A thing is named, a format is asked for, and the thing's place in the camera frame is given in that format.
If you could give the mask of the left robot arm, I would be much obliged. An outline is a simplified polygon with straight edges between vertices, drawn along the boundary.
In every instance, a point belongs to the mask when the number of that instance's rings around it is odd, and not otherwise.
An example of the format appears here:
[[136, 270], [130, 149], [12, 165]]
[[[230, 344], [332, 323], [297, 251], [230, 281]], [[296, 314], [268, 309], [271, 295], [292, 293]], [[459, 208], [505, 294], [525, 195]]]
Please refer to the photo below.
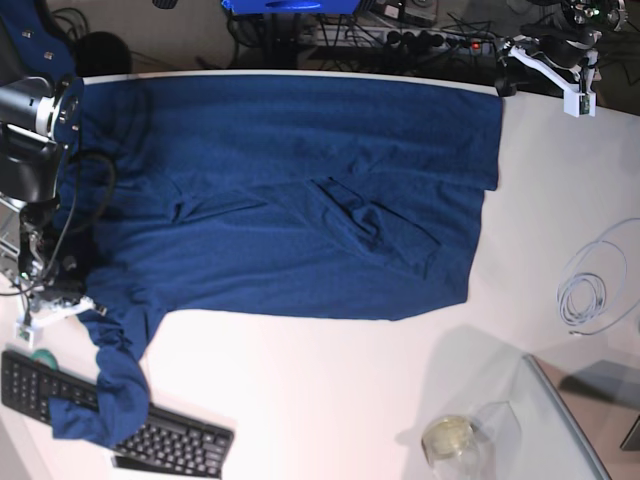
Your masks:
[[599, 54], [596, 45], [607, 31], [617, 32], [628, 15], [623, 1], [537, 1], [551, 12], [523, 24], [519, 33], [495, 41], [499, 96], [515, 95], [538, 75], [565, 97], [586, 100], [592, 93]]

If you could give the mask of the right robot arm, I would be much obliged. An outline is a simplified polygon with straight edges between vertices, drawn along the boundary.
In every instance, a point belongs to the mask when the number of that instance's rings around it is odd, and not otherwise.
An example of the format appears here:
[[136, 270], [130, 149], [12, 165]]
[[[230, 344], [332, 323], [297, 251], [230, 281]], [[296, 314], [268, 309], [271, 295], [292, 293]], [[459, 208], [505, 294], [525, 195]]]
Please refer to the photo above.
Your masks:
[[84, 82], [72, 43], [43, 1], [1, 4], [1, 273], [17, 295], [46, 306], [79, 304], [86, 287], [53, 217], [62, 164], [79, 146]]

